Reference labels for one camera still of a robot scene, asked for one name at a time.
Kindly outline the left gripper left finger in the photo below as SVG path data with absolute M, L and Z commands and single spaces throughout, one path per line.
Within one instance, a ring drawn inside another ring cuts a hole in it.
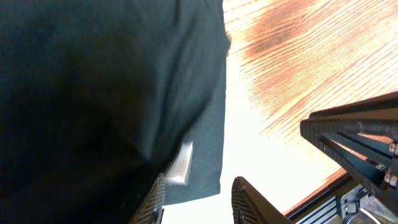
M 165 178 L 159 174 L 129 224 L 161 224 L 164 214 Z

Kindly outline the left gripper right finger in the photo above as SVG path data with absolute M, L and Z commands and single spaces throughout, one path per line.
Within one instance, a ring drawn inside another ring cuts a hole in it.
M 294 224 L 241 176 L 234 179 L 231 206 L 234 224 Z

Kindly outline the black t-shirt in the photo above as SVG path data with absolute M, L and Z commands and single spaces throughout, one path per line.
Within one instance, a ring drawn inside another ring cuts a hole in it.
M 1 2 L 1 222 L 127 223 L 221 190 L 223 3 Z

